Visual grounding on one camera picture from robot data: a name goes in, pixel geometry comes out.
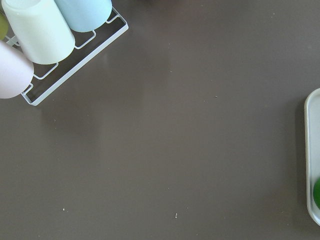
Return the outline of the light blue cup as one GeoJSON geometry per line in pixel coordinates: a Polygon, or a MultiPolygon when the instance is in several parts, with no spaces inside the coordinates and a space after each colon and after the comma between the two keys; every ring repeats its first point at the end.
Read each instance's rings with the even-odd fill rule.
{"type": "Polygon", "coordinates": [[[86,33],[101,27],[110,17],[111,0],[55,0],[69,28],[86,33]]]}

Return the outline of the cream rabbit tray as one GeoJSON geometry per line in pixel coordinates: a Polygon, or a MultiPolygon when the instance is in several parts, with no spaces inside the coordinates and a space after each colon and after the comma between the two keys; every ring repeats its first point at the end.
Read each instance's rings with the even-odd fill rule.
{"type": "Polygon", "coordinates": [[[320,209],[313,199],[313,188],[320,178],[320,90],[312,91],[304,103],[306,206],[312,220],[320,224],[320,209]]]}

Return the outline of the pale pink cup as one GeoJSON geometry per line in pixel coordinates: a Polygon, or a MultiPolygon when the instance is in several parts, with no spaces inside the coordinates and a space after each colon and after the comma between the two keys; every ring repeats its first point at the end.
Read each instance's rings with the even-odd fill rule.
{"type": "Polygon", "coordinates": [[[30,85],[34,65],[25,55],[4,41],[0,42],[0,98],[10,99],[30,85]]]}

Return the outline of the pale green cup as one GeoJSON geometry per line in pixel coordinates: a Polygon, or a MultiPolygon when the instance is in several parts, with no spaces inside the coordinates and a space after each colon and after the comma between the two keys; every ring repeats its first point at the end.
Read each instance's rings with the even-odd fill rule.
{"type": "Polygon", "coordinates": [[[58,63],[75,47],[75,37],[53,0],[3,0],[4,13],[26,57],[41,65],[58,63]]]}

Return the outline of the green lime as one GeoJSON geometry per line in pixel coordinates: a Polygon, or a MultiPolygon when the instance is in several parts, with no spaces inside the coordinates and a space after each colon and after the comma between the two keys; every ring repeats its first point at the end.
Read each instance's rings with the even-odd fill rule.
{"type": "Polygon", "coordinates": [[[318,209],[320,209],[320,178],[313,185],[313,200],[318,209]]]}

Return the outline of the olive green cup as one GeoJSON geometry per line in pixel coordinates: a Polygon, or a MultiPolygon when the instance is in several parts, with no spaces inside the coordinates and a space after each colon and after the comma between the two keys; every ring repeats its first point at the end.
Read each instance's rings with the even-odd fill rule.
{"type": "Polygon", "coordinates": [[[3,40],[9,30],[9,23],[5,15],[1,12],[0,13],[0,40],[3,40]]]}

